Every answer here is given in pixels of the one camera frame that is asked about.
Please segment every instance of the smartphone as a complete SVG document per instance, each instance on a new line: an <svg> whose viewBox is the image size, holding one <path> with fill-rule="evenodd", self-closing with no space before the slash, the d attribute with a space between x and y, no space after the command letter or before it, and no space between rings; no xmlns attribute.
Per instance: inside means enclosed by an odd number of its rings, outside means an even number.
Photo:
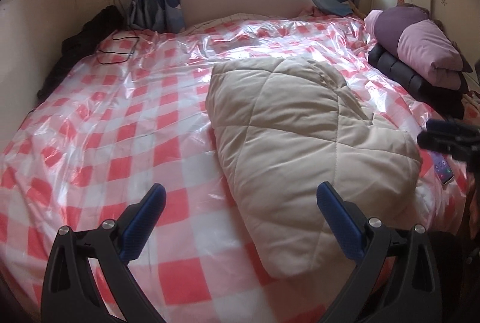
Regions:
<svg viewBox="0 0 480 323"><path fill-rule="evenodd" d="M450 183L453 180L453 171L448 165L445 157L438 152L429 151L431 159L433 160L433 166L435 173L437 174L440 182L443 185Z"/></svg>

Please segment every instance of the wrinkled plastic cover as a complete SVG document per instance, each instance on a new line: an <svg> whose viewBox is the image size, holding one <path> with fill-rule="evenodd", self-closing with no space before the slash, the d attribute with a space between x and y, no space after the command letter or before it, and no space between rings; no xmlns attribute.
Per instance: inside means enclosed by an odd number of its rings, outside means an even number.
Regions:
<svg viewBox="0 0 480 323"><path fill-rule="evenodd" d="M9 285L38 305L59 227L96 228L161 183L168 192L165 212L129 267L168 322L318 319L331 302L323 290L340 290L349 273L279 281L263 269L215 153L205 111L213 64L292 55L328 61L368 108L413 138L438 116L368 65L375 40L353 17L237 15L181 35L144 31L137 44L121 39L127 36L133 33L114 34L100 46L126 55L98 53L79 62L28 115L1 158L0 259ZM430 156L421 154L405 218L455 232L465 204L465 168L449 160L455 180L442 186ZM93 266L105 302L119 314Z"/></svg>

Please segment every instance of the power cord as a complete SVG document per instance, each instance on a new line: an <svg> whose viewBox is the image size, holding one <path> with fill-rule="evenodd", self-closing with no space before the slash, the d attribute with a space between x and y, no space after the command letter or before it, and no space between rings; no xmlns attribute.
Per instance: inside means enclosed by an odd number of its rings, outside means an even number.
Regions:
<svg viewBox="0 0 480 323"><path fill-rule="evenodd" d="M122 4L122 1L121 0L118 0L118 3L120 4L120 7L123 11L123 15L125 16L125 18L127 19L127 12ZM135 54L135 50L137 48L137 45L140 41L140 37L138 36L137 32L135 31L135 29L133 29L129 24L128 24L128 20L127 20L127 26L129 27L129 29L135 34L135 36L127 36L127 37L122 37L122 38L114 38L114 35L115 34L118 34L119 31L117 30L113 36L112 36L112 40L114 41L121 41L121 40L128 40L128 39L135 39L136 42L134 44L134 46L132 47L132 49L130 50L129 53L122 53L122 52L113 52L113 51L108 51L108 50L102 50L99 48L100 45L97 46L97 50L95 50L95 59L97 60L97 62L99 64L102 64L102 65L111 65L111 64L122 64L122 63L126 63L128 60L130 60L130 57L133 56ZM105 53L105 54L112 54L112 55L123 55L123 56L128 56L125 60L123 61L115 61L115 62L111 62L111 63L102 63L99 58L98 58L98 54L99 53Z"/></svg>

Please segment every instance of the metal screw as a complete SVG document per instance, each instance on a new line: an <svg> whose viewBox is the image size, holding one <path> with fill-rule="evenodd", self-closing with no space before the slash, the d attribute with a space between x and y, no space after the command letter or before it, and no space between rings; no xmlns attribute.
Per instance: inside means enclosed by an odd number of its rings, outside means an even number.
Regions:
<svg viewBox="0 0 480 323"><path fill-rule="evenodd" d="M109 219L102 223L103 229L112 229L115 226L115 220Z"/></svg>
<svg viewBox="0 0 480 323"><path fill-rule="evenodd" d="M368 224L370 224L370 226L373 228L380 228L382 226L382 222L376 217L372 217L370 220L368 220Z"/></svg>
<svg viewBox="0 0 480 323"><path fill-rule="evenodd" d="M63 236L63 235L68 234L68 231L70 231L70 228L68 227L68 225L64 225L64 226L60 227L58 229L58 231L59 231L58 234Z"/></svg>
<svg viewBox="0 0 480 323"><path fill-rule="evenodd" d="M425 227L421 224L417 224L417 225L415 225L415 232L425 233Z"/></svg>

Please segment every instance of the pink and purple pillow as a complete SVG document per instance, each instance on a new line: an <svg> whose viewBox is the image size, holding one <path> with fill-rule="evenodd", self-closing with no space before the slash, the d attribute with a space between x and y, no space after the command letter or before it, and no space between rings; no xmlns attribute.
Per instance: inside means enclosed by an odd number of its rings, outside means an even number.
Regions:
<svg viewBox="0 0 480 323"><path fill-rule="evenodd" d="M431 85L467 90L461 72L472 72L471 67L426 11L419 7L373 10L365 26L381 46Z"/></svg>

